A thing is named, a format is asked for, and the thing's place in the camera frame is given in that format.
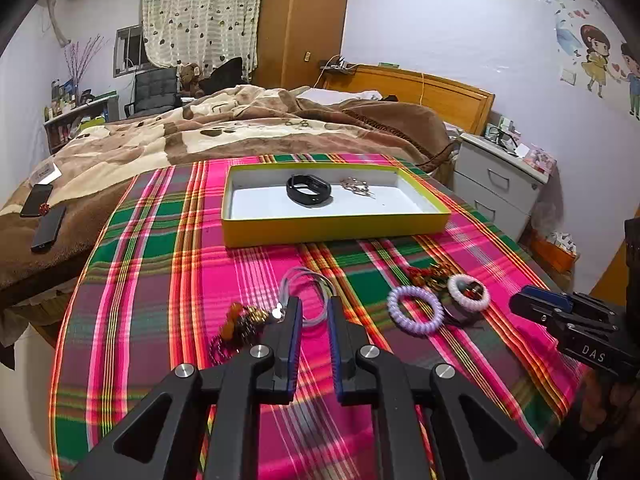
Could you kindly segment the red gold knot ornament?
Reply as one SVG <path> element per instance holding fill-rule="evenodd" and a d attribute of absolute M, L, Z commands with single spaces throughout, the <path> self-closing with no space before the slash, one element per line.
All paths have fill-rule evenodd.
<path fill-rule="evenodd" d="M 449 266 L 432 263 L 426 268 L 407 266 L 405 272 L 413 286 L 431 289 L 432 292 L 442 292 L 452 274 Z"/>

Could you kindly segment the black smart wristband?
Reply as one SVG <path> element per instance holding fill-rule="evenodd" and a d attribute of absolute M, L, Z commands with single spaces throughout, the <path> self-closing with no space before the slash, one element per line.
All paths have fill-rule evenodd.
<path fill-rule="evenodd" d="M 288 198 L 302 206 L 320 206 L 332 196 L 332 186 L 313 174 L 293 174 L 285 183 Z"/>

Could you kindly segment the grey bedside drawer cabinet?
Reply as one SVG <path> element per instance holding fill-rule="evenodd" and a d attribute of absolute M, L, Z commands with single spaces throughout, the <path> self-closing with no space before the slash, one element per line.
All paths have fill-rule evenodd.
<path fill-rule="evenodd" d="M 462 133 L 458 140 L 450 188 L 504 234 L 519 240 L 548 174 L 482 136 Z"/>

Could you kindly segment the yellow shallow cardboard box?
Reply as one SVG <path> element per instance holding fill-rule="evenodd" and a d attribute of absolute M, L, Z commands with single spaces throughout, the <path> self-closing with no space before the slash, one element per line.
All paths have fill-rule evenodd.
<path fill-rule="evenodd" d="M 294 203 L 285 191 L 293 174 L 325 180 L 332 186 L 331 198 L 320 206 Z M 367 181 L 373 197 L 344 190 L 340 181 L 347 177 Z M 221 229 L 224 246 L 244 248 L 440 233 L 450 216 L 449 207 L 407 169 L 286 162 L 229 169 Z"/>

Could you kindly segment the wooden bed headboard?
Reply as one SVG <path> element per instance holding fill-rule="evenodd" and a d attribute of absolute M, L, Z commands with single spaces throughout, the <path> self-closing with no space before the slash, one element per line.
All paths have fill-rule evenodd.
<path fill-rule="evenodd" d="M 463 82 L 399 68 L 359 65 L 349 73 L 327 70 L 322 88 L 348 93 L 376 90 L 399 102 L 421 104 L 467 133 L 482 134 L 495 96 Z"/>

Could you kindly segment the black smartphone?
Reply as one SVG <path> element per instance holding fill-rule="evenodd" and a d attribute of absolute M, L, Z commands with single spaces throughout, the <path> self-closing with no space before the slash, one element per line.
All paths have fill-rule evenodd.
<path fill-rule="evenodd" d="M 32 252 L 45 252 L 55 243 L 65 213 L 66 206 L 57 204 L 40 219 L 30 246 Z"/>

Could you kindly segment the brown plush blanket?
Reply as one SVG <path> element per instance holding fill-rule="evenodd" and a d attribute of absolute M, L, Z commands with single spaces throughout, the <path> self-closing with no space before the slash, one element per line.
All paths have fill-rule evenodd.
<path fill-rule="evenodd" d="M 20 211 L 23 182 L 1 209 L 1 287 L 21 287 L 93 248 L 129 181 L 145 171 L 207 159 L 383 154 L 426 172 L 448 162 L 444 122 L 418 104 L 347 100 L 322 105 L 284 89 L 243 84 L 169 112 L 91 127 L 50 157 L 61 171 L 50 205 L 67 206 L 52 249 L 32 253 L 37 222 Z"/>

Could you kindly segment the dark phone with red charm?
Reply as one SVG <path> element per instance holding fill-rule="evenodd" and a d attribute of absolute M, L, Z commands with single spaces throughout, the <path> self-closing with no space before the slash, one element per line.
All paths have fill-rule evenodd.
<path fill-rule="evenodd" d="M 35 184 L 25 200 L 20 216 L 22 218 L 40 217 L 42 208 L 47 206 L 52 191 L 52 184 Z"/>

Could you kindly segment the brown teddy bear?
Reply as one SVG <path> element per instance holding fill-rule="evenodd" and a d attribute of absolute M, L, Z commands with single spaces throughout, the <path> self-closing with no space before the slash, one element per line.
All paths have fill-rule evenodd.
<path fill-rule="evenodd" d="M 196 63 L 183 65 L 179 70 L 180 96 L 198 99 L 204 96 L 200 86 L 201 70 Z"/>

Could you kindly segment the white paper card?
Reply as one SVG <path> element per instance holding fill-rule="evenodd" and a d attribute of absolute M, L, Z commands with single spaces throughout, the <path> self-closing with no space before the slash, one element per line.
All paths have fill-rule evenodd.
<path fill-rule="evenodd" d="M 47 185 L 61 176 L 62 172 L 58 169 L 58 166 L 56 166 L 54 162 L 47 160 L 32 170 L 29 176 L 29 184 L 31 186 Z"/>

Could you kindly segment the black office chair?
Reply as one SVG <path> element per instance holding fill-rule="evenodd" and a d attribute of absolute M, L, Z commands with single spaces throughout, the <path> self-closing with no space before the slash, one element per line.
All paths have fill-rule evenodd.
<path fill-rule="evenodd" d="M 175 67 L 154 68 L 134 77 L 134 99 L 124 106 L 127 118 L 160 115 L 182 105 Z"/>

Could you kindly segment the white desk shelf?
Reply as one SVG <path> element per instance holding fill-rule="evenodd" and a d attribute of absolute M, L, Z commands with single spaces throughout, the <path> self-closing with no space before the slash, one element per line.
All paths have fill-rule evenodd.
<path fill-rule="evenodd" d="M 57 153 L 68 142 L 79 136 L 82 130 L 118 120 L 119 96 L 116 92 L 53 117 L 43 124 L 49 153 L 51 155 Z"/>

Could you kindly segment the wooden wardrobe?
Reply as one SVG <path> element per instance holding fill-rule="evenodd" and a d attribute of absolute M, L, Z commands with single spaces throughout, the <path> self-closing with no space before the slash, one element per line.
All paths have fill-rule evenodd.
<path fill-rule="evenodd" d="M 322 64 L 341 54 L 346 6 L 347 0 L 262 0 L 252 83 L 314 86 Z"/>

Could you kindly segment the patterned white curtain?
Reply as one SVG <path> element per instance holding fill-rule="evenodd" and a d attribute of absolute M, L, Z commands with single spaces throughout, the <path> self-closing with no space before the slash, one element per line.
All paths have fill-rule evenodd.
<path fill-rule="evenodd" d="M 232 58 L 257 68 L 262 0 L 141 0 L 146 56 L 157 67 L 198 64 L 206 75 Z"/>

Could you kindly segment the cartoon couple wall sticker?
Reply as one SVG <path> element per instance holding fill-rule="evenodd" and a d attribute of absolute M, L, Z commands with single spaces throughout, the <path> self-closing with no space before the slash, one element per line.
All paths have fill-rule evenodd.
<path fill-rule="evenodd" d="M 615 42 L 585 11 L 555 13 L 554 31 L 567 82 L 639 120 L 639 55 L 624 40 Z"/>

